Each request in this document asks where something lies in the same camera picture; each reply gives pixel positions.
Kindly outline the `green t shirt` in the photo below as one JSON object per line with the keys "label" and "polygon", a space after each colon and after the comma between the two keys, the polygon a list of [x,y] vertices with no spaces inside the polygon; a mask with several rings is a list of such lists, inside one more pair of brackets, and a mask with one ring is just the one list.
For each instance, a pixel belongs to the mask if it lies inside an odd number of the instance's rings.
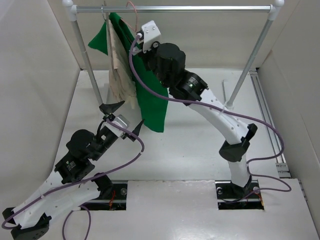
{"label": "green t shirt", "polygon": [[[129,59],[129,51],[134,40],[134,36],[117,13],[112,12],[108,17],[109,21],[113,24],[115,32],[117,33]],[[109,55],[110,57],[111,50],[109,48],[110,40],[108,25],[109,24],[106,22],[103,24],[99,33],[89,42],[88,46]],[[168,101],[160,99],[148,92],[139,83],[139,81],[136,80],[132,70],[131,74],[136,87],[136,105],[140,108],[141,117],[144,119],[145,126],[157,133],[164,132]]]}

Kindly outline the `pink wire hanger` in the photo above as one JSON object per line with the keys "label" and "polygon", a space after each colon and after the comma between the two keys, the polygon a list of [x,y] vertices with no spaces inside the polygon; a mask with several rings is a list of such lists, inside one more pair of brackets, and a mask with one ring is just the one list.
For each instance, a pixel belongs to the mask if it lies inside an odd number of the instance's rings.
{"label": "pink wire hanger", "polygon": [[137,8],[135,4],[130,0],[126,2],[125,7],[131,7],[133,13],[131,13],[131,16],[122,17],[121,20],[123,23],[127,25],[128,28],[130,28],[134,33],[136,33],[139,30],[139,16]]}

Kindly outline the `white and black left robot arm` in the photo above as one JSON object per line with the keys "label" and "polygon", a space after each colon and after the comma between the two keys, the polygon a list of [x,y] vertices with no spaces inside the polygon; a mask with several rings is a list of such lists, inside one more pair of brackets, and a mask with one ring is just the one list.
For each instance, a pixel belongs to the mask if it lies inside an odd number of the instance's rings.
{"label": "white and black left robot arm", "polygon": [[111,194],[114,185],[107,173],[87,176],[95,168],[93,162],[98,161],[116,140],[139,138],[142,122],[129,131],[127,119],[114,115],[123,104],[123,101],[101,104],[99,110],[103,118],[97,132],[86,129],[74,132],[66,144],[66,155],[44,183],[23,203],[3,211],[4,223],[12,225],[9,230],[14,240],[38,240],[61,215],[87,201],[104,199]]}

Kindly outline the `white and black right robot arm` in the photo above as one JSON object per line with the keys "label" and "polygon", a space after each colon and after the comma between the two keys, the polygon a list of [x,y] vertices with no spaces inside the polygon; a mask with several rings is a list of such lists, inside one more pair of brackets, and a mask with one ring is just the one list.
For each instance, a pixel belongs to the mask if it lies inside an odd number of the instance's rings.
{"label": "white and black right robot arm", "polygon": [[146,69],[152,71],[174,99],[182,100],[184,105],[202,115],[224,136],[219,154],[228,162],[231,191],[237,197],[247,194],[252,177],[247,171],[246,153],[257,126],[222,112],[223,105],[208,84],[196,73],[185,69],[186,55],[177,45],[154,42],[139,56]]}

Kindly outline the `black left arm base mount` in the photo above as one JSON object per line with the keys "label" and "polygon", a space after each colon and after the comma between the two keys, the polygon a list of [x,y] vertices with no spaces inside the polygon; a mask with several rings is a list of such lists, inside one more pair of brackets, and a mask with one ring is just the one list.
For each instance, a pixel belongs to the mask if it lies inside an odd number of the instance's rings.
{"label": "black left arm base mount", "polygon": [[81,210],[124,211],[127,207],[127,181],[112,181],[107,175],[91,180],[97,186],[99,196],[80,206]]}

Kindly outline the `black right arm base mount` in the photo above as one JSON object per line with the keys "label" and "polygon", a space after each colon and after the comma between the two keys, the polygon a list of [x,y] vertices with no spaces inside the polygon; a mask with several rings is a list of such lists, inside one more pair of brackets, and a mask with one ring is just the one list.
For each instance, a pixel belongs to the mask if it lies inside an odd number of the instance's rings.
{"label": "black right arm base mount", "polygon": [[253,180],[245,188],[241,188],[230,181],[216,181],[216,197],[219,210],[264,210],[260,193],[251,193],[259,188],[257,180]]}

